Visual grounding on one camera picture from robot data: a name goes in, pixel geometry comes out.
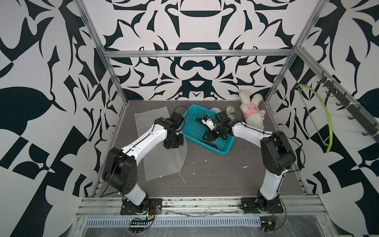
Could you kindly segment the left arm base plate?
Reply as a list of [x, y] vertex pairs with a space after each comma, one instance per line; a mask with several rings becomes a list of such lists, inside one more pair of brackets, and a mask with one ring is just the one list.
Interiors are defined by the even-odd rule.
[[162, 210], [161, 198], [145, 198], [140, 205], [136, 205], [127, 198], [122, 199], [120, 215], [156, 214]]

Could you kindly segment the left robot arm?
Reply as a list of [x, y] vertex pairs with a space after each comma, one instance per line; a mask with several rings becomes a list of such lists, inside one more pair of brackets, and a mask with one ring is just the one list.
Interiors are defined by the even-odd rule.
[[157, 118], [151, 128], [122, 149], [112, 148], [106, 158], [102, 179], [119, 191], [133, 205], [145, 208], [148, 195], [138, 185], [137, 167], [140, 161], [158, 144], [178, 149], [184, 144], [180, 133], [183, 116], [173, 112], [169, 118]]

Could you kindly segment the teal plastic basket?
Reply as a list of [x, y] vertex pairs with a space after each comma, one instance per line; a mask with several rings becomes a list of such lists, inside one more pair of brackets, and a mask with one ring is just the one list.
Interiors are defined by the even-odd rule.
[[202, 137], [208, 128], [204, 126], [202, 122], [198, 122], [196, 120], [197, 118], [202, 119], [204, 116], [209, 116], [212, 118], [214, 123], [216, 123], [216, 119], [214, 117], [215, 115], [216, 113], [209, 109], [195, 104], [191, 105], [188, 111], [185, 112], [185, 124], [183, 133], [188, 141], [216, 154], [225, 155], [230, 151], [235, 141], [235, 137], [229, 135], [227, 140], [218, 138], [216, 141], [211, 142], [217, 145], [218, 150], [216, 150], [203, 143], [205, 140], [203, 140]]

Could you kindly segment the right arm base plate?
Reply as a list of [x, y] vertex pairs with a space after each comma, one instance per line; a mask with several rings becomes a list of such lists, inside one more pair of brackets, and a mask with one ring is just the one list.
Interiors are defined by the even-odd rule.
[[267, 213], [283, 213], [283, 205], [279, 198], [274, 198], [273, 200], [266, 200], [264, 197], [248, 197], [241, 198], [240, 209], [244, 213], [254, 213], [254, 214], [267, 214]]

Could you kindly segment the translucent zip bag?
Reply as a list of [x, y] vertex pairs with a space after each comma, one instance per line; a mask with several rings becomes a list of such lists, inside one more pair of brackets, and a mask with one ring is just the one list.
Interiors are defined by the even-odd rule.
[[162, 178], [181, 171], [188, 151], [187, 141], [179, 148], [167, 149], [163, 142], [157, 144], [144, 156], [145, 180]]
[[152, 147], [163, 146], [163, 129], [158, 124], [155, 124], [155, 120], [158, 118], [169, 118], [169, 111], [167, 107], [161, 107], [158, 109], [148, 110], [142, 113], [134, 114], [135, 123], [137, 128], [137, 134], [139, 136], [135, 148], [139, 147]]

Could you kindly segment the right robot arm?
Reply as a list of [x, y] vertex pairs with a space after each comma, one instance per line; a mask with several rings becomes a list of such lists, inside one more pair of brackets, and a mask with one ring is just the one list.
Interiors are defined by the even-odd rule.
[[279, 198], [279, 189], [285, 174], [289, 172], [296, 155], [282, 131], [268, 132], [238, 120], [232, 120], [226, 112], [220, 112], [212, 119], [205, 116], [199, 119], [208, 130], [203, 140], [213, 142], [229, 136], [242, 138], [261, 149], [263, 164], [266, 168], [263, 184], [258, 191], [258, 198], [269, 202]]

